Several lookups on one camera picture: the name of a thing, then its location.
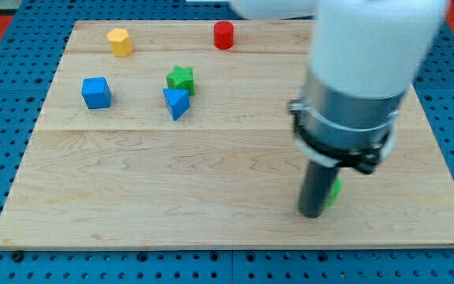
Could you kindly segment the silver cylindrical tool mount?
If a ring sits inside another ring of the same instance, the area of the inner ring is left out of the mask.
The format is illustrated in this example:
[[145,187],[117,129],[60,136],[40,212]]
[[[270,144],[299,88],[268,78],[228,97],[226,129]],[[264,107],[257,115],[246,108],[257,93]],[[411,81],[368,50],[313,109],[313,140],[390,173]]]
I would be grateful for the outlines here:
[[319,166],[372,174],[394,147],[403,98],[340,92],[309,71],[300,97],[288,104],[296,144]]

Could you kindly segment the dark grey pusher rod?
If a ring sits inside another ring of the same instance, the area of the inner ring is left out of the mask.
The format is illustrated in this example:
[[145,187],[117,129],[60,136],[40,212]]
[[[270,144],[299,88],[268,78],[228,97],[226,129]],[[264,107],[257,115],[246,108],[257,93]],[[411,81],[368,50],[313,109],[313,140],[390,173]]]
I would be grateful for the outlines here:
[[298,199],[301,215],[314,219],[322,214],[338,172],[337,166],[326,167],[309,161]]

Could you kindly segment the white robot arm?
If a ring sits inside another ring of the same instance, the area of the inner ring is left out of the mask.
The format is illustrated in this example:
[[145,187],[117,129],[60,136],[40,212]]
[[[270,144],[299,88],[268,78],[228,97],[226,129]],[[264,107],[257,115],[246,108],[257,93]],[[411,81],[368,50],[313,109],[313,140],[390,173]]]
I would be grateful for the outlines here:
[[445,0],[232,0],[250,20],[312,16],[307,75],[288,104],[309,163],[300,213],[321,215],[339,170],[373,173],[396,143],[400,104],[448,8]]

